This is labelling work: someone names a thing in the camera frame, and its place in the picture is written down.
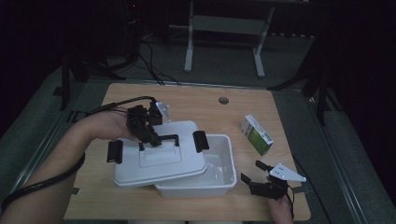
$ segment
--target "container lid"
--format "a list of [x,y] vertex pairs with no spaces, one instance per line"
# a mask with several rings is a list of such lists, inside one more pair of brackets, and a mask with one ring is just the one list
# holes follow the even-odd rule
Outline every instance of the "container lid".
[[123,141],[122,163],[115,166],[114,182],[122,188],[151,185],[159,181],[201,175],[206,170],[205,157],[198,153],[192,134],[198,131],[190,120],[165,123],[153,127],[159,136],[177,134],[175,140],[163,140],[158,147],[139,145],[128,139]]

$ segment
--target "gray carpet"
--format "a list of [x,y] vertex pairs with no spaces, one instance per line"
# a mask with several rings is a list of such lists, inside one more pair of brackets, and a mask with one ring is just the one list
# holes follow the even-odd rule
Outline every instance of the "gray carpet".
[[[265,89],[293,77],[312,44],[312,39],[271,36],[262,52],[265,78],[257,78],[250,46],[252,42],[228,45],[199,38],[195,42],[192,72],[185,74],[185,33],[178,33],[167,44],[146,38],[152,46],[153,65],[182,85],[224,85]],[[141,46],[149,59],[149,47]],[[153,82],[141,60],[118,74],[125,82]],[[160,76],[167,84],[174,82]],[[88,111],[101,104],[112,80],[92,76],[87,83],[72,83],[72,101],[64,112],[59,111],[61,98],[53,96],[61,84],[60,71],[43,83],[25,111],[0,142],[1,199],[12,190],[20,173],[35,154],[46,155],[72,123],[67,122],[71,110]],[[304,183],[312,191],[306,194],[312,217],[304,223],[392,223],[396,211],[371,166],[359,137],[347,116],[329,104],[326,126],[318,124],[315,103],[304,98],[299,90],[304,82],[274,92],[276,106],[290,144],[299,173],[308,177]],[[120,221],[67,220],[66,223],[126,223]]]

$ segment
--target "green box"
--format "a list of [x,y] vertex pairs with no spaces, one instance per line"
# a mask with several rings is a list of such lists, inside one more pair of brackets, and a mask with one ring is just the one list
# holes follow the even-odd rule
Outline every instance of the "green box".
[[245,116],[245,121],[242,123],[241,129],[242,133],[244,133],[248,141],[256,148],[260,155],[264,155],[274,143],[274,140],[251,115]]

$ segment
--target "white plastic container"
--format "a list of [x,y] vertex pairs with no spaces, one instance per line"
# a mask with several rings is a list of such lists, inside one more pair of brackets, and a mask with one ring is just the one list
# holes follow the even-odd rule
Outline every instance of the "white plastic container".
[[236,184],[236,171],[230,138],[225,134],[207,134],[209,150],[204,150],[206,171],[155,184],[164,198],[219,197]]

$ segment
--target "human arm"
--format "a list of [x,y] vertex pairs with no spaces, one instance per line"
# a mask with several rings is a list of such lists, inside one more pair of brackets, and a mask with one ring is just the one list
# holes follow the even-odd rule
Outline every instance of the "human arm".
[[[46,160],[24,186],[63,174],[73,167],[96,138],[129,138],[138,141],[126,127],[126,115],[120,111],[105,111],[91,115],[71,127]],[[9,205],[0,219],[5,223],[64,223],[64,213],[70,200],[76,174],[45,189],[23,196]]]
[[292,224],[293,218],[290,211],[290,200],[284,195],[282,198],[267,199],[270,206],[270,214],[276,224]]

